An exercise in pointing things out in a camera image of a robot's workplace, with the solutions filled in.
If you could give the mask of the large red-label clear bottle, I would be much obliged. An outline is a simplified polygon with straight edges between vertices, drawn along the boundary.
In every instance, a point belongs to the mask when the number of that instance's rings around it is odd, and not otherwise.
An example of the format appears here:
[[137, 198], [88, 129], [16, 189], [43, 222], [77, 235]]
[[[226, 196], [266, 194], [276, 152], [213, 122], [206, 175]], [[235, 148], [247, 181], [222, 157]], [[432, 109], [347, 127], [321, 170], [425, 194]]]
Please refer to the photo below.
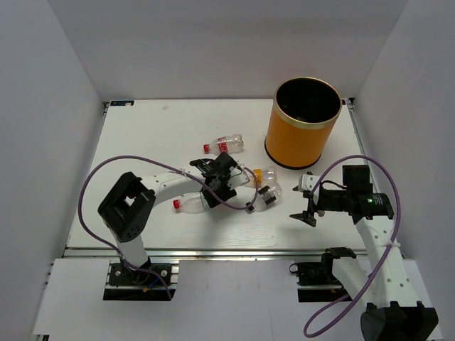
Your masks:
[[198, 214], [208, 209], [208, 203], [201, 193], [186, 193], [173, 200], [173, 208], [178, 212]]

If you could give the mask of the black-cap black-label bottle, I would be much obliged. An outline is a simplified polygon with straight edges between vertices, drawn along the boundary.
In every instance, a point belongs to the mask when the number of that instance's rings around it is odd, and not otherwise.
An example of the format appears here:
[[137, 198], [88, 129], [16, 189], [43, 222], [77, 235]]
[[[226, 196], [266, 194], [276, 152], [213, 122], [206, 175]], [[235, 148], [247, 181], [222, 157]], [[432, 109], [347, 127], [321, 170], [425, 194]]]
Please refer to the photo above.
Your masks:
[[254, 203], [248, 202], [247, 212], [262, 212], [276, 205], [282, 198], [282, 188], [278, 183], [266, 185], [258, 191]]

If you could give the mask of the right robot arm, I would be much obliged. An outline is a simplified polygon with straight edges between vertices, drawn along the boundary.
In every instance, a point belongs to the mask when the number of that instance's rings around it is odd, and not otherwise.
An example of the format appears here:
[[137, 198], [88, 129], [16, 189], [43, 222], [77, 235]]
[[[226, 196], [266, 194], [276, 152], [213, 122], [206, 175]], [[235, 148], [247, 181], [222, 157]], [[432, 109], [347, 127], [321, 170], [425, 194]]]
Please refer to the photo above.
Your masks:
[[323, 179], [303, 174], [295, 190], [308, 200], [307, 208], [292, 217], [310, 226], [317, 214], [345, 212], [353, 220], [368, 255], [365, 273], [348, 247], [328, 248], [321, 257], [321, 274], [340, 282], [350, 296], [350, 308], [360, 311], [364, 340], [428, 340], [438, 325], [437, 312], [417, 295], [396, 240], [398, 212], [384, 193], [376, 193], [367, 165], [346, 165], [338, 190], [323, 187]]

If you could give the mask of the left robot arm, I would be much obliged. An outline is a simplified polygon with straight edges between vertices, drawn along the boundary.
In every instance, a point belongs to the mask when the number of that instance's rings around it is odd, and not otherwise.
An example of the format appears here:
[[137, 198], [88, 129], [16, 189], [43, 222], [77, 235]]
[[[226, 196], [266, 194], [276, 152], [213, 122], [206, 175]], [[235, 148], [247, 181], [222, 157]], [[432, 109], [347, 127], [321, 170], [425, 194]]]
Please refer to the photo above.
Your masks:
[[214, 159], [191, 161], [189, 166], [200, 172], [196, 175], [156, 161], [151, 163], [167, 172], [150, 180], [131, 171], [122, 174], [97, 209], [127, 266], [125, 273], [134, 283], [143, 283], [150, 275], [150, 261], [141, 233], [155, 206], [181, 195], [199, 193], [208, 207], [213, 208], [235, 197], [235, 188], [249, 180], [226, 152]]

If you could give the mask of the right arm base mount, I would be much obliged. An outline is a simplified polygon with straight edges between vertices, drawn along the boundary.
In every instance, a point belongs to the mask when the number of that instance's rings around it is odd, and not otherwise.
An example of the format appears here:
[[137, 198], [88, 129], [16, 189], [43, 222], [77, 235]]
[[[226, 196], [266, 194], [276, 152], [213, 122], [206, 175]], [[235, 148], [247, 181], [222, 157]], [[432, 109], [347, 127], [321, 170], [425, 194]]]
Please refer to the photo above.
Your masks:
[[341, 282], [324, 272], [321, 262], [298, 262], [289, 266], [289, 273], [297, 279], [297, 295], [300, 303], [331, 303], [347, 296], [351, 297]]

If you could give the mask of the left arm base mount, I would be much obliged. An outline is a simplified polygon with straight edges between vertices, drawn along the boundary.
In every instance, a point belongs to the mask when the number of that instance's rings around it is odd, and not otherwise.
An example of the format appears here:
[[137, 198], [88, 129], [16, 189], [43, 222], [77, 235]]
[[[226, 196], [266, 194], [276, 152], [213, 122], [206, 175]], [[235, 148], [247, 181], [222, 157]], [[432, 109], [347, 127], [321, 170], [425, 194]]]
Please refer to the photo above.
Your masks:
[[[178, 264], [154, 263], [151, 269], [165, 281], [171, 296], [178, 281]], [[108, 268], [104, 301], [170, 301], [167, 291], [157, 276], [140, 273], [134, 276], [121, 262], [111, 263]]]

